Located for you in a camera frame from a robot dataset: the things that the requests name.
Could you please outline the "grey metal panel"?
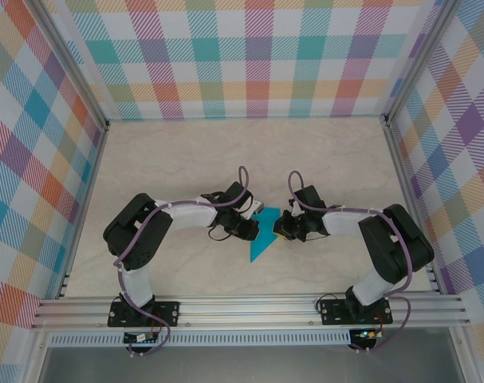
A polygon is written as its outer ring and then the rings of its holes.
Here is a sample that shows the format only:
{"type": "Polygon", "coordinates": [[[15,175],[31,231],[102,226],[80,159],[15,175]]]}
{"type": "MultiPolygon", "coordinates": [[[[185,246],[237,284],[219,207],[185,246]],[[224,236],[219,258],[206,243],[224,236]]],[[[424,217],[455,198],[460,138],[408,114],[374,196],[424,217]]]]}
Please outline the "grey metal panel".
{"type": "Polygon", "coordinates": [[[452,357],[380,357],[329,347],[52,348],[38,383],[466,383],[452,357]]]}

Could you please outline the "blue paper sheet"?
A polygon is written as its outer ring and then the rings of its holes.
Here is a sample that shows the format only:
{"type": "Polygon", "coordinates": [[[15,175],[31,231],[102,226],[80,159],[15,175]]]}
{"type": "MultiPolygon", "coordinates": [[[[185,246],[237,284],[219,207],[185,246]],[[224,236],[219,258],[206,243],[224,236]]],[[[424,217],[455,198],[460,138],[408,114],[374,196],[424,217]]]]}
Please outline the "blue paper sheet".
{"type": "Polygon", "coordinates": [[[281,210],[278,207],[264,207],[259,214],[253,216],[258,222],[259,234],[250,243],[250,261],[252,263],[277,239],[273,226],[280,217],[281,210]]]}

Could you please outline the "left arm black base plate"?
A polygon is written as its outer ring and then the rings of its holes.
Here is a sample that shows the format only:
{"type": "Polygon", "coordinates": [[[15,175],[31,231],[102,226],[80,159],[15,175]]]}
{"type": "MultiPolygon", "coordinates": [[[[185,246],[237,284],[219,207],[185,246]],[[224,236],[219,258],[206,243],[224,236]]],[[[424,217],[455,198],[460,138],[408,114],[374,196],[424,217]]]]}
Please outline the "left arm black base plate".
{"type": "MultiPolygon", "coordinates": [[[[149,302],[141,310],[176,327],[179,321],[179,302],[149,302]]],[[[115,299],[108,312],[107,327],[152,327],[159,326],[157,321],[141,314],[123,299],[115,299]]]]}

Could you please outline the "long aluminium mounting rail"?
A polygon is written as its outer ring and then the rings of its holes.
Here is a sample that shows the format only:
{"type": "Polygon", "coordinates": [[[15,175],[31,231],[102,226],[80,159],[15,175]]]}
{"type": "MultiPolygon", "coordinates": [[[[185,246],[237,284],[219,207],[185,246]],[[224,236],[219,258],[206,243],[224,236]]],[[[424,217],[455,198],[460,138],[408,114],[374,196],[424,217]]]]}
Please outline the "long aluminium mounting rail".
{"type": "MultiPolygon", "coordinates": [[[[241,296],[161,296],[178,302],[180,330],[302,330],[321,328],[329,310],[316,294],[241,296]]],[[[40,303],[33,330],[107,330],[111,297],[64,297],[40,303]]],[[[392,328],[469,326],[470,318],[458,295],[411,292],[388,301],[392,328]]]]}

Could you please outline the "aluminium frame post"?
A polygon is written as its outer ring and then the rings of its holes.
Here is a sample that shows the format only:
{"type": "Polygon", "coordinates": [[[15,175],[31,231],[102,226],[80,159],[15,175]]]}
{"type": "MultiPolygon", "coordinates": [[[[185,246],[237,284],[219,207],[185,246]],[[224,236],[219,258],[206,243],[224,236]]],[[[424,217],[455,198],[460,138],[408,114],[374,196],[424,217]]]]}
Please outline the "aluminium frame post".
{"type": "Polygon", "coordinates": [[[392,127],[396,117],[403,109],[462,2],[463,0],[434,1],[403,66],[403,74],[398,76],[388,104],[380,116],[384,130],[392,127]]]}
{"type": "Polygon", "coordinates": [[[65,39],[61,36],[59,29],[53,22],[53,19],[49,11],[45,8],[42,0],[23,0],[23,2],[38,26],[41,28],[42,33],[48,40],[64,71],[69,75],[71,82],[76,87],[76,90],[83,99],[88,111],[90,111],[102,130],[107,132],[110,125],[108,118],[101,110],[99,103],[77,64],[77,61],[73,57],[65,39]]]}

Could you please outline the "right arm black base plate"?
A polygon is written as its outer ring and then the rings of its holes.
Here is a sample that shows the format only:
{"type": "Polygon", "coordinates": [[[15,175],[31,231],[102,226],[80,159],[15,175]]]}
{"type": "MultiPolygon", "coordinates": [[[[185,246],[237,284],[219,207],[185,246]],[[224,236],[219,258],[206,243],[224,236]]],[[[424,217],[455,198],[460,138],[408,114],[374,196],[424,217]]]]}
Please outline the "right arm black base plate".
{"type": "Polygon", "coordinates": [[[393,323],[388,300],[382,298],[352,314],[345,299],[321,299],[317,304],[323,326],[333,325],[387,325],[393,323]]]}

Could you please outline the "small black circuit board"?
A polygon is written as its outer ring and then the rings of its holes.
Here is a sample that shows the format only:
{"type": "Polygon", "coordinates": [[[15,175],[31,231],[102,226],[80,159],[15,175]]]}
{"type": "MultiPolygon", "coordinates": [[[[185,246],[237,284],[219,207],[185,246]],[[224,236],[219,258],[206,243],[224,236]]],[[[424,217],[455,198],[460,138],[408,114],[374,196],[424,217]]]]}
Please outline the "small black circuit board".
{"type": "Polygon", "coordinates": [[[154,344],[159,335],[152,332],[125,332],[123,342],[125,344],[154,344]]]}

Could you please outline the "aluminium side rail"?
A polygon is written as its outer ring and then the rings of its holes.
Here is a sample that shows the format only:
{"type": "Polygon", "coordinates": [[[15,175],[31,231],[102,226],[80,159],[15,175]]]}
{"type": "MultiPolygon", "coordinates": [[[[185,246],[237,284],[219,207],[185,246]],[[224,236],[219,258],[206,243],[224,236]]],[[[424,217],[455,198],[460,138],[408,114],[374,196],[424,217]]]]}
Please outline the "aluminium side rail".
{"type": "Polygon", "coordinates": [[[73,240],[71,242],[69,251],[65,256],[63,267],[59,274],[59,277],[60,277],[59,284],[56,287],[55,295],[53,296],[54,299],[63,298],[65,296],[65,291],[68,286],[69,277],[73,269],[73,263],[77,255],[78,245],[80,242],[82,231],[84,229],[85,220],[89,209],[89,204],[92,198],[97,174],[100,169],[100,164],[104,154],[105,146],[107,144],[108,134],[109,134],[111,125],[112,125],[112,122],[110,120],[105,121],[105,127],[100,137],[99,148],[96,154],[96,158],[93,162],[92,170],[89,175],[89,181],[85,191],[85,198],[84,198],[83,204],[81,205],[81,209],[79,210],[77,225],[76,225],[75,231],[73,232],[73,240]]]}
{"type": "MultiPolygon", "coordinates": [[[[404,197],[407,210],[411,215],[412,219],[414,220],[414,222],[419,227],[419,229],[424,233],[424,235],[428,239],[427,230],[419,214],[418,204],[415,198],[415,192],[412,187],[411,181],[408,179],[404,158],[402,153],[399,150],[399,145],[395,138],[395,132],[392,127],[392,124],[388,122],[388,120],[386,119],[386,116],[381,116],[380,122],[382,125],[382,129],[384,131],[384,136],[388,144],[388,149],[391,154],[392,161],[397,173],[399,185],[402,190],[402,194],[404,197]]],[[[438,294],[442,294],[443,293],[442,281],[439,280],[439,277],[437,276],[435,264],[429,263],[425,267],[425,270],[427,273],[427,277],[430,281],[431,289],[438,294]]]]}

